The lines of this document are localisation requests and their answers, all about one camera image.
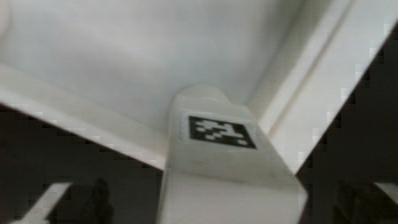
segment white surface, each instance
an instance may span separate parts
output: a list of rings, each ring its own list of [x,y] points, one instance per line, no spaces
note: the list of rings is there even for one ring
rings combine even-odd
[[[190,115],[245,125],[256,149],[185,139]],[[299,223],[306,191],[256,123],[245,106],[176,97],[158,224]]]
[[[12,85],[0,82],[0,102],[164,168],[171,99],[188,84],[211,84],[247,102],[297,171],[394,6],[396,0],[12,0],[0,63],[25,75],[2,66]]]
[[[12,0],[0,62],[165,131],[194,83],[245,102],[300,0]]]
[[[0,0],[0,37],[9,27],[9,0]]]
[[[46,216],[50,215],[50,212],[53,210],[60,197],[64,196],[69,186],[71,186],[71,183],[52,184],[23,219],[12,222],[12,224],[46,224],[48,223]]]
[[[339,112],[396,19],[396,0],[307,1],[249,102],[293,172]]]
[[[165,135],[4,65],[0,102],[156,168],[164,168]]]

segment dark floor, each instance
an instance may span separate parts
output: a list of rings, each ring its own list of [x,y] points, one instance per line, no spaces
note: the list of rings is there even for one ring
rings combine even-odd
[[[331,224],[338,181],[398,181],[398,28],[299,171],[300,224]]]
[[[114,223],[155,223],[162,172],[0,107],[0,223],[21,217],[46,184],[110,184]]]

